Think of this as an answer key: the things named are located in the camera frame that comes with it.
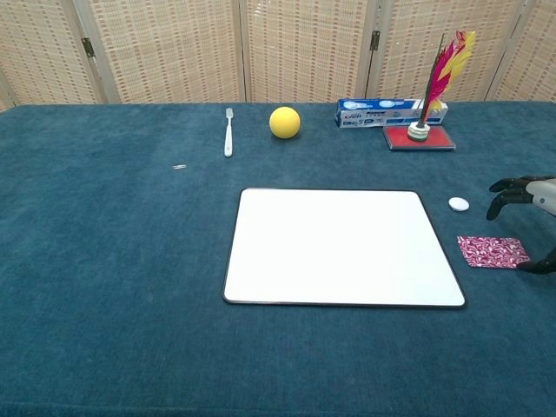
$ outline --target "woven screen panel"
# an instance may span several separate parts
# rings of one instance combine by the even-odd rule
[[[484,100],[487,78],[511,25],[517,0],[393,0],[393,13],[381,68],[378,97],[420,98],[430,76],[440,37],[452,41],[456,30],[475,30],[473,54],[446,101]]]
[[[123,103],[240,99],[231,0],[90,4]]]
[[[354,96],[365,0],[246,5],[253,101],[335,102]]]
[[[21,104],[96,103],[59,0],[0,2],[0,68]]]
[[[556,103],[556,1],[533,6],[494,99]]]

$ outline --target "blue tablecloth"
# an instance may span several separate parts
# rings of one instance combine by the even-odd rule
[[[456,242],[556,245],[532,205],[486,220],[492,183],[556,175],[556,105],[450,104],[457,150],[392,152],[381,129],[338,129],[333,104],[294,105],[290,141],[275,105],[233,104],[231,159],[226,107],[0,115],[0,415],[556,414],[556,276],[469,268]],[[227,304],[246,187],[415,190],[467,307]]]

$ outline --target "feather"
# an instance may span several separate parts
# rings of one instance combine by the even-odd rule
[[[475,32],[457,31],[456,38],[444,48],[441,48],[434,59],[431,76],[428,80],[427,93],[420,115],[420,123],[424,124],[430,109],[441,108],[440,96],[450,89],[452,80],[457,77],[471,56],[471,49],[475,43]]]

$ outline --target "yellow ball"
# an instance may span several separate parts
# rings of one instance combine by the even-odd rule
[[[281,139],[289,139],[299,131],[301,119],[291,107],[279,107],[270,115],[270,131]]]

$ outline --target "robotic hand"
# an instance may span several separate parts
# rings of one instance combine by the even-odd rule
[[[532,203],[551,215],[556,215],[556,177],[505,178],[493,184],[489,190],[500,193],[490,204],[486,213],[487,220],[495,219],[502,208],[509,203]],[[542,261],[522,262],[518,268],[534,274],[548,274],[556,271],[556,248]]]

